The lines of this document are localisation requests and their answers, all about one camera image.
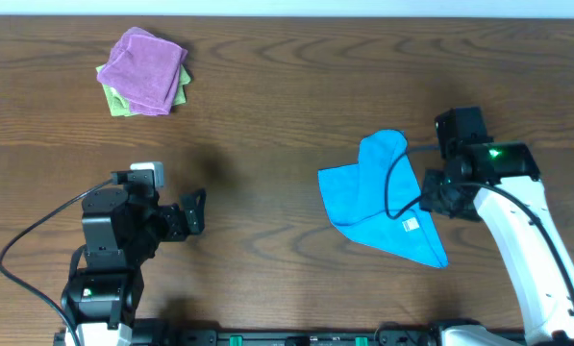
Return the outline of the blue microfiber cloth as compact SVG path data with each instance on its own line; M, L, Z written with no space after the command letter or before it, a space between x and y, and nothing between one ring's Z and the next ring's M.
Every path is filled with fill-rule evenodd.
M449 264L431 214L409 202L420 196L404 134L382 130L360 142L354 164L317 173L332 225L348 239L434 268Z

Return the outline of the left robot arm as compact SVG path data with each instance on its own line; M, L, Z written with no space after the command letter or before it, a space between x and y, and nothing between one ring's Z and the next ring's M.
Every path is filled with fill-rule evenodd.
M82 202L86 244L72 256L62 309L72 326L63 344L130 345L144 282L141 266L163 242L183 242L205 228L206 191L161 206L152 187L90 193Z

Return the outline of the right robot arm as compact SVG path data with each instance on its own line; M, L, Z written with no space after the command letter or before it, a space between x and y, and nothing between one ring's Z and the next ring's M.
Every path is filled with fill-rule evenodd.
M427 172L420 206L484 222L512 281L529 345L574 345L574 264L523 142L451 139Z

